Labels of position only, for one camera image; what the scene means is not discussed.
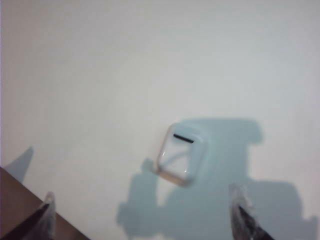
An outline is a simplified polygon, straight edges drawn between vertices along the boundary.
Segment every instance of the white charging case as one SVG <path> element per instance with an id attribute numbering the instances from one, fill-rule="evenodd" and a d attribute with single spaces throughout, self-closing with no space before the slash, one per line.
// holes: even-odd
<path id="1" fill-rule="evenodd" d="M 158 156 L 158 171 L 189 183 L 196 176 L 207 145 L 202 132 L 183 123 L 174 123 L 167 131 Z"/>

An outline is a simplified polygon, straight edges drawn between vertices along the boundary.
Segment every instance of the white table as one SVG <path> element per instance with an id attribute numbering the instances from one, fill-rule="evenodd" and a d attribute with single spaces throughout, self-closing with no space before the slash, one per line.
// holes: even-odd
<path id="1" fill-rule="evenodd" d="M 314 240 L 319 11 L 298 0 L 3 0 L 1 165 L 39 197 L 53 191 L 94 240 L 231 239 L 231 182 L 248 186 L 276 239 Z M 211 136 L 188 188 L 147 168 L 174 122 Z"/>

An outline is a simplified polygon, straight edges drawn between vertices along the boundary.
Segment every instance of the black line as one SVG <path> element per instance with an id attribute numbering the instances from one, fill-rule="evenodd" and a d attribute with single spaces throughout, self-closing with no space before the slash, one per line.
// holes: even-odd
<path id="1" fill-rule="evenodd" d="M 193 140 L 191 140 L 191 139 L 189 139 L 189 138 L 186 138 L 186 137 L 184 137 L 184 136 L 180 136 L 180 135 L 178 135 L 178 134 L 173 134 L 173 136 L 174 136 L 175 138 L 177 138 L 177 139 L 182 140 L 182 141 L 185 141 L 185 142 L 188 142 L 188 143 L 191 143 L 191 144 L 194 143 Z"/>

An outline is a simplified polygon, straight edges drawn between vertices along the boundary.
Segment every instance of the brown surface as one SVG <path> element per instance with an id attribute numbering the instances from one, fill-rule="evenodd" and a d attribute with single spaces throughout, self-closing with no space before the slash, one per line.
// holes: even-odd
<path id="1" fill-rule="evenodd" d="M 0 168 L 0 237 L 30 216 L 41 202 L 14 177 Z M 89 238 L 57 214 L 55 239 L 88 240 Z"/>

